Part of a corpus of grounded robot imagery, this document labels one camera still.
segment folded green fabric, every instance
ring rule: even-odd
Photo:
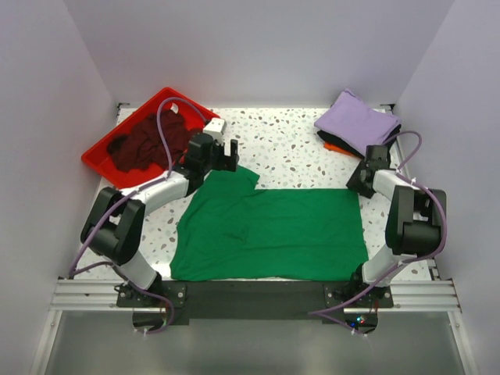
[[[356,193],[255,190],[258,179],[210,173],[177,227],[173,279],[348,280],[368,259]]]

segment dark red fabric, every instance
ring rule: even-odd
[[[184,118],[179,113],[166,110],[160,119],[166,143],[175,160],[188,147],[191,132],[184,127]],[[107,151],[115,167],[122,172],[133,168],[146,170],[151,163],[165,170],[169,166],[154,114],[135,125],[130,134],[116,136],[109,143]]]

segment folded purple fabric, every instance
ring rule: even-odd
[[[365,155],[366,146],[382,145],[399,125],[399,118],[371,109],[350,90],[345,89],[315,123],[318,129],[343,139]]]

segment white table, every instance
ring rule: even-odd
[[[135,109],[122,108],[117,123]],[[227,121],[225,139],[239,142],[241,166],[260,175],[257,188],[310,189],[345,188],[359,160],[328,151],[316,135],[314,121],[327,109],[314,108],[214,108]],[[396,147],[391,150],[392,166],[399,162]],[[102,179],[98,191],[109,182]],[[191,197],[171,202],[145,219],[140,250],[164,279],[170,278],[170,261],[177,246],[177,223]],[[390,202],[379,194],[371,199],[359,197],[362,227],[369,258],[384,244],[384,231]],[[79,267],[102,261],[87,250]],[[78,279],[115,280],[108,267],[81,274]],[[431,280],[426,261],[406,267],[395,280]]]

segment red basket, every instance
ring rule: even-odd
[[[162,89],[158,94],[149,99],[141,108],[132,113],[126,120],[124,120],[118,127],[115,127],[103,139],[89,148],[82,156],[82,161],[90,166],[93,170],[103,176],[106,180],[111,182],[119,189],[132,188],[133,186],[143,184],[144,182],[151,180],[163,173],[163,169],[152,163],[147,170],[131,170],[130,172],[119,171],[113,161],[109,157],[106,148],[109,142],[118,134],[129,134],[132,127],[136,123],[144,120],[151,113],[156,113],[159,105],[163,100],[171,97],[177,96],[178,98],[186,99],[195,105],[196,108],[207,119],[212,119],[218,117],[215,113],[209,111],[207,108],[199,105],[196,102],[186,98],[182,94],[173,90],[172,88],[166,87]],[[179,113],[184,117],[184,126],[186,129],[203,129],[205,124],[200,116],[191,108],[189,105],[182,102],[175,102],[179,107]]]

